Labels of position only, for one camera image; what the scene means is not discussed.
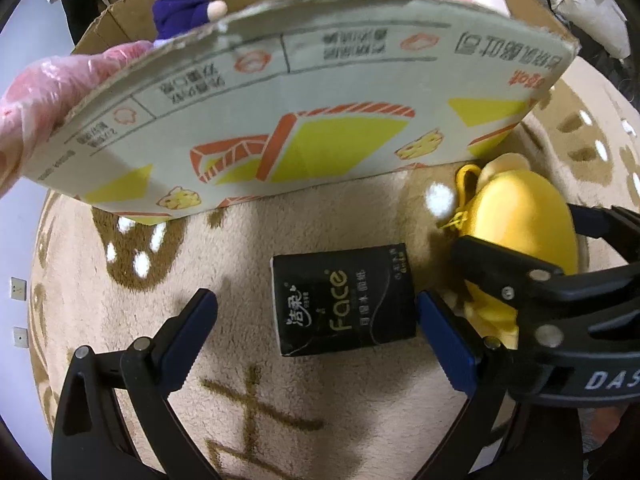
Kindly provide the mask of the pink tissue roll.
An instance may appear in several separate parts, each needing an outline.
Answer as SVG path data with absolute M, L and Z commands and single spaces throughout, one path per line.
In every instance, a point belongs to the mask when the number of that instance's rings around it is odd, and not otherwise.
M 1 97 L 1 192 L 12 188 L 72 108 L 152 47 L 141 40 L 99 54 L 51 56 L 19 73 Z

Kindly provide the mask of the wall socket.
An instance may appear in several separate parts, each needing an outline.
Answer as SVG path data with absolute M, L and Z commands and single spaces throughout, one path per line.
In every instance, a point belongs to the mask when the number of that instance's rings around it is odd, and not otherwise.
M 12 328 L 12 337 L 16 348 L 29 348 L 28 330 L 25 327 L 14 326 Z
M 25 301 L 27 299 L 27 281 L 22 278 L 10 277 L 9 297 L 16 301 Z

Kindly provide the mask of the yellow plush toy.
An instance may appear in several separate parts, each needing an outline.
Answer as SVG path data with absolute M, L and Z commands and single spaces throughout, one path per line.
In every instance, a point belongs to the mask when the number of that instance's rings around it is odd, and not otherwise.
M 462 166 L 456 174 L 459 206 L 447 226 L 529 257 L 579 270 L 577 236 L 562 194 L 530 169 L 526 157 L 498 156 L 480 168 Z

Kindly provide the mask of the printed cardboard box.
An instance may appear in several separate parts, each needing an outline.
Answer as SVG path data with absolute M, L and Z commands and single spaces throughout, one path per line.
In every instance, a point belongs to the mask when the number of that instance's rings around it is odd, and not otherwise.
M 265 0 L 156 48 L 78 105 L 25 174 L 146 224 L 463 162 L 578 43 L 537 0 Z

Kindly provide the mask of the upper wall socket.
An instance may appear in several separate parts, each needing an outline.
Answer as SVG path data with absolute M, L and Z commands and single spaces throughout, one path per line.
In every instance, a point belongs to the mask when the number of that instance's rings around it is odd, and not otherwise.
M 25 301 L 27 299 L 27 281 L 22 278 L 10 277 L 9 297 L 16 301 Z

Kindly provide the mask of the lower wall socket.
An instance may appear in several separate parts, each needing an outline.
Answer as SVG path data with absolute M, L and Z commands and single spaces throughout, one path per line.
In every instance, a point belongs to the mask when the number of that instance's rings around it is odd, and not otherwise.
M 25 327 L 14 326 L 12 328 L 12 337 L 16 348 L 29 348 L 28 330 Z

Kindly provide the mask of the purple plush doll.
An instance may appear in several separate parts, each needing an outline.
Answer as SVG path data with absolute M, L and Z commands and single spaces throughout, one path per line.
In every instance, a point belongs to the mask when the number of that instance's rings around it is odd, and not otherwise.
M 155 0 L 152 4 L 155 42 L 186 34 L 220 20 L 227 13 L 227 3 L 222 0 Z

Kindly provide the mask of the beige brown patterned rug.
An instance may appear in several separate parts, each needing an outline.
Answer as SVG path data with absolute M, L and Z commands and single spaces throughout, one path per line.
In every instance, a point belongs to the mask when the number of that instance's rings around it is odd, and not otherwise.
M 574 61 L 514 133 L 473 165 L 483 168 L 506 153 L 526 157 L 567 206 L 639 213 L 639 104 L 584 60 Z M 499 339 L 512 368 L 518 348 L 518 310 L 465 281 L 452 262 L 462 236 L 447 223 L 459 206 L 462 166 L 259 197 L 156 226 L 49 193 L 38 222 L 29 329 L 52 437 L 77 348 L 122 351 L 139 337 L 154 337 L 206 288 L 217 298 L 216 322 L 168 402 L 217 471 L 215 479 L 420 479 L 466 400 L 420 329 L 420 292 L 437 294 L 481 337 Z M 576 274 L 628 264 L 604 240 L 576 236 Z M 282 356 L 272 258 L 393 244 L 407 248 L 416 336 Z M 511 370 L 475 470 L 500 448 L 518 402 L 512 376 Z M 115 394 L 142 462 L 160 469 L 128 393 Z M 581 479 L 637 478 L 639 400 L 574 409 L 582 430 Z

